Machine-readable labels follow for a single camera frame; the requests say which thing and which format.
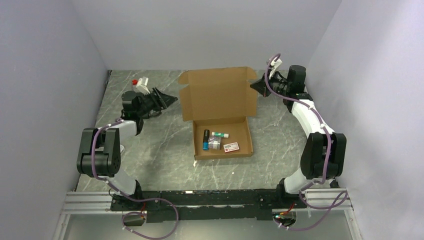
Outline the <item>clear plastic jar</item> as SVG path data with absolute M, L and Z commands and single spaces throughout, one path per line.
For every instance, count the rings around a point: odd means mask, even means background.
M 208 138 L 208 149 L 219 150 L 221 148 L 222 138 L 219 136 L 210 136 Z

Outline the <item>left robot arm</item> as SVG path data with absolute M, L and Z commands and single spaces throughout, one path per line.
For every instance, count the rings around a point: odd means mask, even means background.
M 82 131 L 76 168 L 86 175 L 104 182 L 124 197 L 131 210 L 139 209 L 144 196 L 138 181 L 121 170 L 121 140 L 141 133 L 146 119 L 158 117 L 178 98 L 152 88 L 150 93 L 126 91 L 121 96 L 121 116 L 115 122 Z

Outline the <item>brown cardboard box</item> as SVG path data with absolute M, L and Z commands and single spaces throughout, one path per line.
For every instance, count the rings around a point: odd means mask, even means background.
M 257 92 L 250 80 L 257 78 L 251 67 L 187 70 L 178 79 L 183 121 L 192 122 L 195 160 L 251 157 L 254 153 L 248 118 L 256 116 Z M 203 149 L 204 131 L 228 134 L 222 145 L 238 143 L 226 153 Z

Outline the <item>white green capped tube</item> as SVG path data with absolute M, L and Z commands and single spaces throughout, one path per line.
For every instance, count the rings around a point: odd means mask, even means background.
M 228 133 L 222 133 L 222 132 L 215 132 L 213 131 L 211 133 L 212 136 L 214 137 L 219 137 L 219 138 L 229 138 L 229 134 Z

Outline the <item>blue capped glue stick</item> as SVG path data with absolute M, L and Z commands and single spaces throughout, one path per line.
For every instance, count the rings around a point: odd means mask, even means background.
M 210 130 L 205 129 L 203 132 L 203 141 L 202 141 L 202 149 L 204 151 L 207 151 L 209 149 L 209 137 L 210 137 Z

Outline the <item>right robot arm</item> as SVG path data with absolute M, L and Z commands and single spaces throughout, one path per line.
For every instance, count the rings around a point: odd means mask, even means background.
M 276 203 L 287 208 L 295 201 L 295 194 L 314 184 L 339 177 L 343 172 L 347 138 L 327 125 L 306 91 L 306 68 L 291 65 L 286 77 L 272 63 L 262 78 L 250 87 L 263 97 L 276 94 L 283 98 L 288 111 L 298 120 L 306 137 L 300 167 L 282 180 L 284 189 L 275 194 Z

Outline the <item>small red white box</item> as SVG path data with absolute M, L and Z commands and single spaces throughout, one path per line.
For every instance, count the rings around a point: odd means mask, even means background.
M 240 146 L 237 142 L 232 142 L 223 145 L 223 150 L 225 153 L 236 152 L 240 150 Z

